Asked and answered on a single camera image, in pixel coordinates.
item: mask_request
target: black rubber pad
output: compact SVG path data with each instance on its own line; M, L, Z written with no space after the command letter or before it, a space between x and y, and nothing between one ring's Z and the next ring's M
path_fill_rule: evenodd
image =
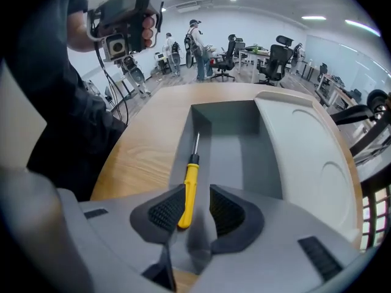
M148 267L142 275L172 292L177 291L168 246L163 246L159 262Z
M298 242L324 281L330 280L342 270L342 266L316 237L306 237Z
M130 224L146 242L166 244L185 211L186 189L181 184L135 209Z
M98 217L100 215L105 215L107 213L108 211L105 210L104 208L98 208L98 209L94 209L93 211L85 212L84 216L86 217L86 219L91 219L94 217Z
M217 230L217 240L211 244L212 254L243 251L256 240L265 224L256 205L215 184L210 186L209 210Z

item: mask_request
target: wooden tabletop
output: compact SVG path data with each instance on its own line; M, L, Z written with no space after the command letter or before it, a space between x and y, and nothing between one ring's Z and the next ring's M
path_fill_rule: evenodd
M251 54L253 56L263 56L263 57L269 57L270 56L270 51L262 51L263 53L254 53L252 51L246 51L246 50L239 50L239 52L242 52L244 54Z
M192 104L252 100L258 93L265 91L287 93L313 101L314 108L335 134L348 163L356 194L357 225L361 231L361 186L353 157L339 129L313 96L267 85L225 82L160 89L132 119L113 148L91 199L125 197L166 188L177 145Z

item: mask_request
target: screwdriver shaft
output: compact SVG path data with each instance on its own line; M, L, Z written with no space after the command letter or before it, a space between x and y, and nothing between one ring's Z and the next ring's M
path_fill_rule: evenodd
M200 140L200 133L197 134L197 138L195 140L195 144L194 144L194 151L193 151L193 154L197 154L197 150L198 150L198 141Z

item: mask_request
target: handheld camera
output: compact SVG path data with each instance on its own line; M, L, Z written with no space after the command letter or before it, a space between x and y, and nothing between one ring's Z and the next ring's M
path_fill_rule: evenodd
M156 44L163 21L162 7L162 0L108 0L87 12L87 34L91 40L101 43L105 62L122 59L145 49L142 22L147 16L156 15L157 31L152 46Z

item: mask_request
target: jeans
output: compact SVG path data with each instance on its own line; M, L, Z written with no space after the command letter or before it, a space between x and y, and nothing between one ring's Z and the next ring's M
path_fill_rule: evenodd
M300 62L298 62L297 60L295 59L292 59L291 61L291 74L295 75L296 74L296 71L299 69L299 64Z
M169 56L169 64L171 72L180 74L179 66L181 63L181 58L178 53L171 54Z
M210 67L210 58L208 53L205 50L203 50L202 56L200 56L197 54L197 52L194 52L194 57L197 60L198 80L203 81L205 79L205 71L203 69L204 64L206 66L206 75L212 76L213 70Z

